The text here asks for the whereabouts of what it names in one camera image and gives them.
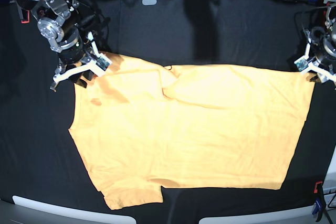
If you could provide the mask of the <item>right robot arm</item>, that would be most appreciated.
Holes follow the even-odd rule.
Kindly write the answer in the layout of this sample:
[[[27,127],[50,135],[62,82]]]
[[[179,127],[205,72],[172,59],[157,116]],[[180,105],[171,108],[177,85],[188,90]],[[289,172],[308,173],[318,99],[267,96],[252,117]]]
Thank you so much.
[[[99,51],[89,27],[95,14],[82,16],[78,0],[15,0],[23,24],[37,20],[40,34],[59,63],[50,89],[55,91],[64,80],[86,87],[93,76],[102,77],[112,61]]]

